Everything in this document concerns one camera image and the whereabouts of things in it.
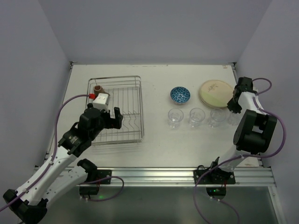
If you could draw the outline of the clear glass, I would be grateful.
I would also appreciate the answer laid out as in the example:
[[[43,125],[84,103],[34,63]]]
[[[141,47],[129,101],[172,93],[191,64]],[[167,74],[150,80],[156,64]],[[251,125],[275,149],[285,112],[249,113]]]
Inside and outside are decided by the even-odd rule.
[[[203,123],[205,117],[205,112],[202,109],[193,108],[189,113],[189,125],[191,127],[198,127]]]
[[[210,112],[210,117],[208,119],[208,124],[210,127],[219,127],[226,120],[226,113],[223,109],[212,109]]]
[[[231,126],[237,126],[237,125],[239,125],[241,119],[242,119],[242,116],[241,116],[240,113],[231,112],[228,119],[227,119],[227,122]]]
[[[170,109],[168,112],[168,124],[171,128],[178,127],[183,118],[184,113],[178,108]]]

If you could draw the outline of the green plate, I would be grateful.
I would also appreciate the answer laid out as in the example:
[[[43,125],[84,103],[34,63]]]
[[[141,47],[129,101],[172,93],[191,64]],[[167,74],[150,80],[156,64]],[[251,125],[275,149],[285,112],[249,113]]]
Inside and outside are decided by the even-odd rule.
[[[210,108],[223,109],[232,99],[234,88],[221,80],[208,80],[199,88],[199,98]]]

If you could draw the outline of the brown ceramic mug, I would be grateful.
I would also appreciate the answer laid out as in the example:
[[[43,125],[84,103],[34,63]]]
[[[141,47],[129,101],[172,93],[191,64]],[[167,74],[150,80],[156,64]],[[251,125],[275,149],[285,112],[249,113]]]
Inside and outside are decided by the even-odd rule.
[[[99,94],[99,93],[104,93],[104,94],[106,94],[106,92],[105,92],[105,90],[102,88],[102,86],[100,86],[100,85],[96,85],[96,86],[94,86],[94,88],[93,88],[93,93],[94,94]]]

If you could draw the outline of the blue patterned bowl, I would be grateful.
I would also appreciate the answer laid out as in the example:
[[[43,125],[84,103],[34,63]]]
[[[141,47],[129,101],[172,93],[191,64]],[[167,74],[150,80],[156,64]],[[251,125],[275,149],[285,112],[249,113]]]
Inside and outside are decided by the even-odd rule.
[[[191,94],[187,88],[177,86],[170,91],[170,97],[174,103],[183,105],[190,100]]]

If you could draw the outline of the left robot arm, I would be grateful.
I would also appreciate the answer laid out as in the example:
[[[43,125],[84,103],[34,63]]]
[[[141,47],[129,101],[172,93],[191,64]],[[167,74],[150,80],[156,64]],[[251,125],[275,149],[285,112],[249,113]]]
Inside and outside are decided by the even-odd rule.
[[[48,160],[18,189],[8,189],[3,198],[7,207],[25,224],[39,223],[52,202],[78,184],[100,184],[112,176],[100,176],[95,164],[80,160],[69,174],[59,175],[74,162],[103,129],[120,129],[123,116],[118,107],[115,117],[109,111],[89,105],[58,142]]]

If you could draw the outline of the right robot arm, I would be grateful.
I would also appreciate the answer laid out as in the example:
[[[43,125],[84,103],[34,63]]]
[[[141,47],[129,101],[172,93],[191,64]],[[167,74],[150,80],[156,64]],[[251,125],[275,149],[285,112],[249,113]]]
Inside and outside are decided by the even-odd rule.
[[[253,80],[248,77],[238,79],[227,108],[242,117],[234,133],[232,147],[213,162],[211,173],[229,177],[245,159],[267,151],[277,118],[262,111],[258,92],[254,90]]]

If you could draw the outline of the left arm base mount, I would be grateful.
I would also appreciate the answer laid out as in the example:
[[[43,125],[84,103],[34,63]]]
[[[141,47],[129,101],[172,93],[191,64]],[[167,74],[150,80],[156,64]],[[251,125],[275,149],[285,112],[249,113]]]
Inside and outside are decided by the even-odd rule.
[[[90,174],[88,174],[87,179],[84,181],[86,182],[92,182],[92,181],[97,181],[106,177],[109,177],[112,175],[112,170],[109,169],[102,169],[102,170],[94,170]],[[95,196],[98,194],[100,190],[100,184],[110,184],[111,180],[103,180],[101,182],[93,183],[92,186],[81,186],[79,187],[79,194],[81,196],[87,196],[89,199],[91,196]]]

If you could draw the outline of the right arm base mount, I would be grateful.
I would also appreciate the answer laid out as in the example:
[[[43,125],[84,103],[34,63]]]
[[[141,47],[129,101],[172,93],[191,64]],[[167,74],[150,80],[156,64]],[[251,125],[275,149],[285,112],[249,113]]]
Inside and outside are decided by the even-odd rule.
[[[227,193],[227,185],[236,184],[235,176],[233,172],[224,172],[219,168],[204,175],[205,172],[210,171],[216,165],[215,162],[212,162],[208,168],[199,165],[193,170],[193,179],[195,184],[202,177],[199,185],[217,185],[217,187],[206,187],[206,192],[212,198],[224,199]]]

